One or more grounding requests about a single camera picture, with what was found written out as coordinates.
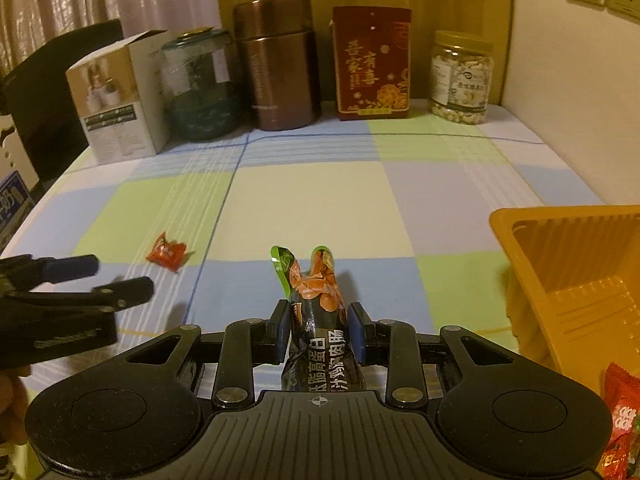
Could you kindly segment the person's left hand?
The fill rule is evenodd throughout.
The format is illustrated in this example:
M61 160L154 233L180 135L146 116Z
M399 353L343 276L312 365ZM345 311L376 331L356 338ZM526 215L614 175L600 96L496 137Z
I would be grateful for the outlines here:
M11 479L13 471L10 456L17 445L27 442L25 417L28 408L28 394L22 378L32 372L29 365L2 370L0 373L1 412L1 478Z

